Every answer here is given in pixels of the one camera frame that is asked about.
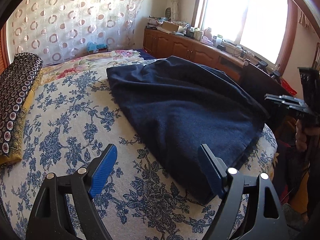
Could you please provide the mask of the person's right hand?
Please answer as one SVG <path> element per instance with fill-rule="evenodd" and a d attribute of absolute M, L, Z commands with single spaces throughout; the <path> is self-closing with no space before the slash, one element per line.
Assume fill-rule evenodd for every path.
<path fill-rule="evenodd" d="M 307 139 L 314 139 L 315 147 L 319 148 L 319 127 L 304 128 L 303 122 L 298 120 L 296 123 L 296 148 L 299 152 L 307 150 Z"/>

